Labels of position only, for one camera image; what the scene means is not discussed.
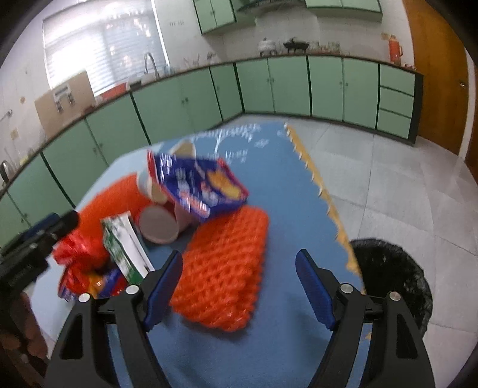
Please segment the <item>person left hand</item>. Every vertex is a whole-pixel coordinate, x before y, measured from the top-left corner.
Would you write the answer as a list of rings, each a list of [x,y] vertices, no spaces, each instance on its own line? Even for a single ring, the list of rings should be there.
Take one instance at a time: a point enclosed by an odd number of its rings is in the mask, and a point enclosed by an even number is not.
[[[22,345],[27,352],[40,359],[47,357],[48,347],[41,333],[29,296],[22,292],[10,304],[8,316],[10,323],[1,319],[1,345],[6,350],[18,350]]]

